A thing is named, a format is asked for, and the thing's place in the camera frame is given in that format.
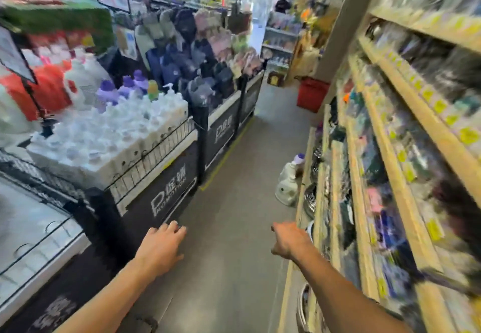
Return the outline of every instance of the purple bottle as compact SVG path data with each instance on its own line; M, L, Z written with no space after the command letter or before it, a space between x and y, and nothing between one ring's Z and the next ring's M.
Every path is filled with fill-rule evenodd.
M97 90L97 98L99 99L99 105L97 106L100 113L103 113L106 109L107 103L117 105L119 101L119 93L114 84L110 80L102 80L100 87Z
M147 94L149 88L149 81L142 75L141 70L134 71L134 83L142 91L142 95Z
M132 93L141 93L140 89L135 85L134 80L129 76L123 77L124 84L119 88L119 94L128 99Z

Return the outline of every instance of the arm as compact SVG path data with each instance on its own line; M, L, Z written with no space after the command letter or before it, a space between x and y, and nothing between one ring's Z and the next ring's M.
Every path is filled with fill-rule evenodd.
M177 222L150 228L135 258L54 333L114 333L146 287L183 259L177 250L187 229Z
M272 253L299 266L332 333L411 332L334 269L295 223L274 223L272 230L277 239Z

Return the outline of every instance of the gray floor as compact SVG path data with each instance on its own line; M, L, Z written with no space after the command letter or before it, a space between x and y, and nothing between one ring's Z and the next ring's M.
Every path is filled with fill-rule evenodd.
M310 112L296 104L297 86L263 85L256 114L219 172L197 191L179 222L189 228L185 259L141 296L120 328L159 333L273 333L287 263L270 254L273 221L294 208L274 197L282 167L307 144Z

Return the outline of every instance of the hand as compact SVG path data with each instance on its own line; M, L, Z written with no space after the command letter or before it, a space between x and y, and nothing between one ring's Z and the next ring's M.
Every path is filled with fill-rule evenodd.
M295 261L299 253L314 247L309 234L294 222L273 223L271 230L276 234L276 244L271 249L273 255Z
M186 233L187 228L179 228L176 221L149 229L134 258L148 281L165 274L184 258L177 251Z

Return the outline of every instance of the forearm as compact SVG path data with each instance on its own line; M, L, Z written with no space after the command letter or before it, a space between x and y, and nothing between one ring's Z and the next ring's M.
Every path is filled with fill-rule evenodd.
M130 261L92 300L75 312L55 333L114 333L124 316L150 283Z
M332 333L410 332L347 281L314 246L301 251L294 262L313 289Z

